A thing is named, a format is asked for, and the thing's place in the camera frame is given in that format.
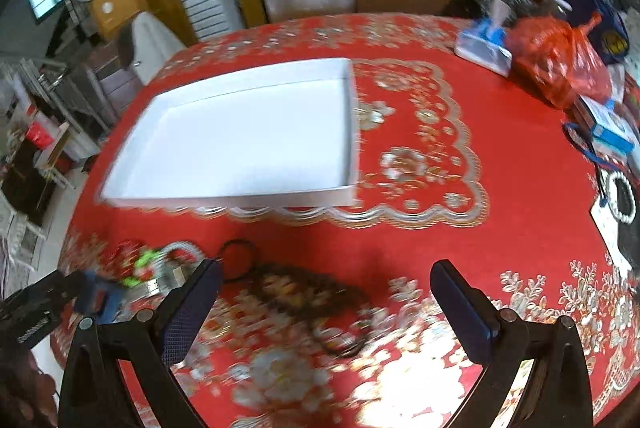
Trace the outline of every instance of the white cardboard box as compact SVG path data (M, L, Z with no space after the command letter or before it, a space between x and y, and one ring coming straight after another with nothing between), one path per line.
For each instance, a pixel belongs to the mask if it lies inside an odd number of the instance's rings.
M102 197L119 207L352 205L358 104L351 62L309 59L156 96Z

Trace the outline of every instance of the tissue box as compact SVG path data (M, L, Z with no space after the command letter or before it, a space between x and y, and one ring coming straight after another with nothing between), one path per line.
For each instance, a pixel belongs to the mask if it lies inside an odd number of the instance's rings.
M633 130L619 115L590 97L578 96L575 108L594 138L624 154L634 149Z
M462 30L456 39L456 55L507 77L511 72L511 53L502 46L504 30L494 31L499 33L498 39L493 36L488 39L488 26L489 20L480 20Z

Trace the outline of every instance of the wall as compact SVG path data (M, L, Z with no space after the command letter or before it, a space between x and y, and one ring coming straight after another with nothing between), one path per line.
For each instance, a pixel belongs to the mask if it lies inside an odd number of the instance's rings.
M0 51L44 56L62 10L58 8L38 25L29 0L8 0L0 13Z

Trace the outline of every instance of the plastic bag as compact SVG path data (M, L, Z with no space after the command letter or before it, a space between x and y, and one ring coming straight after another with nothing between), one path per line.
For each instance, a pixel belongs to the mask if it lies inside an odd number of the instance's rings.
M594 13L572 29L551 17L524 18L507 35L516 70L532 78L556 108L568 108L578 94L603 104L610 99L609 72L587 38L600 20Z
M566 20L572 27L588 24L593 13L601 22L589 32L589 41L604 64L622 62L629 51L629 36L620 15L607 0L565 0L572 10Z

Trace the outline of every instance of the blue object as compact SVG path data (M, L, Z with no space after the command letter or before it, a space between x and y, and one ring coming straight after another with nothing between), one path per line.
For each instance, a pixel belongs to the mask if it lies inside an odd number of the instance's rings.
M564 127L567 130L580 130L580 126L579 125L577 125L575 123L570 123L570 122L562 124L562 127ZM572 144L573 144L573 146L574 146L574 148L576 150L578 150L582 155L587 157L592 163L598 165L599 167L603 168L604 170L617 172L620 169L620 167L618 167L615 164L612 164L612 163L606 161L605 159L601 159L595 153L592 153L589 150L586 150L585 148L580 146L578 143L575 143L573 140L571 140L571 142L572 142Z
M564 0L572 10L567 21L572 27L587 23L594 12L600 13L602 22L589 33L589 41L604 64L621 62L629 52L629 36L618 12L607 0Z
M84 275L86 287L76 299L75 312L93 318L98 325L113 323L124 303L127 289L105 280L94 271L84 271ZM100 308L95 309L95 301L100 293L104 293L104 300Z
M635 144L630 139L634 135L633 130L622 117L606 106L580 95L575 101L575 109L592 137L613 146L625 155L634 149Z
M498 46L504 46L504 38L506 33L502 27L498 27L494 29L492 32L489 32L489 28L491 27L491 20L489 18L482 18L478 20L469 27L465 29L465 32L469 32L483 40L487 40L490 43Z

